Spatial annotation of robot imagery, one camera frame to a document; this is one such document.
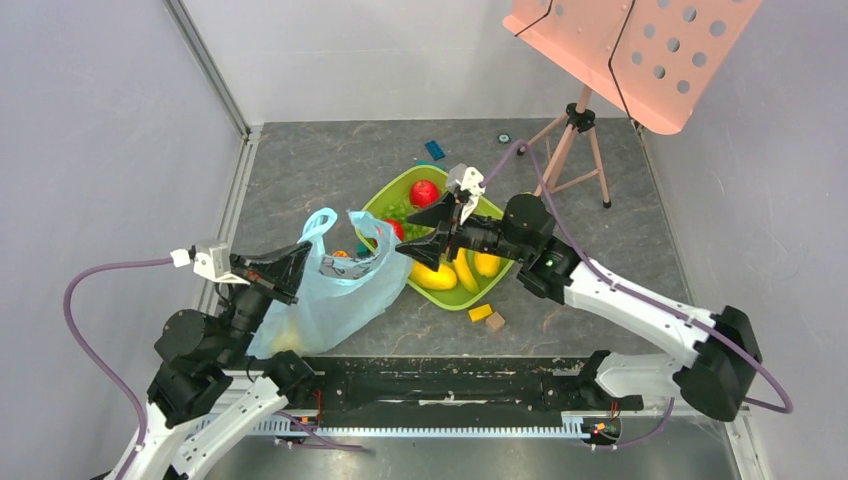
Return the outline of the light blue plastic bag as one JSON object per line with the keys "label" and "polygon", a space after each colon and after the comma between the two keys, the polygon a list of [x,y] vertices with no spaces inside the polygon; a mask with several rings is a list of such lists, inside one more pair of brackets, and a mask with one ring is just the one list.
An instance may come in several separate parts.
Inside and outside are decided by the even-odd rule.
{"label": "light blue plastic bag", "polygon": [[313,213],[300,237],[312,249],[298,301],[271,304],[247,349],[249,356],[267,359],[288,350],[300,356],[325,353],[383,314],[398,298],[412,261],[396,251],[400,239],[395,228],[367,211],[350,211],[348,219],[377,242],[376,251],[364,258],[331,255],[324,237],[338,215],[331,208]]}

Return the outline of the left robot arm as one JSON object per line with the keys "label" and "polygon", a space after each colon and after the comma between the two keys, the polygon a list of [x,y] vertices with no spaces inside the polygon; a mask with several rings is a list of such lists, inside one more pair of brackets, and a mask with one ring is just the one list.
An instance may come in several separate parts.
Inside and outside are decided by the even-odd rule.
{"label": "left robot arm", "polygon": [[190,266],[230,292],[219,315],[183,309],[165,322],[154,344],[162,362],[147,390],[137,438],[107,478],[201,479],[265,416],[312,399],[312,368],[293,351],[276,353],[236,401],[193,432],[232,386],[227,372],[246,358],[271,304],[296,303],[311,249],[301,241],[243,256],[217,242],[171,252],[175,267]]}

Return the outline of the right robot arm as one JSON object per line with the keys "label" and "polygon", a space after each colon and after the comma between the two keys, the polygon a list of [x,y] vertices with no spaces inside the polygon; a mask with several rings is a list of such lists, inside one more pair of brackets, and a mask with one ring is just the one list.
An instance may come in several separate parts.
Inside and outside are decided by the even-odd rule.
{"label": "right robot arm", "polygon": [[678,303],[583,259],[554,234],[555,218],[529,193],[513,196],[503,216],[461,217],[458,196],[443,194],[409,216],[429,234],[397,246],[431,269],[459,253],[492,254],[519,264],[517,278],[541,299],[598,315],[660,348],[652,355],[594,353],[577,382],[580,400],[602,408],[628,396],[681,398],[718,421],[736,418],[761,365],[749,317]]}

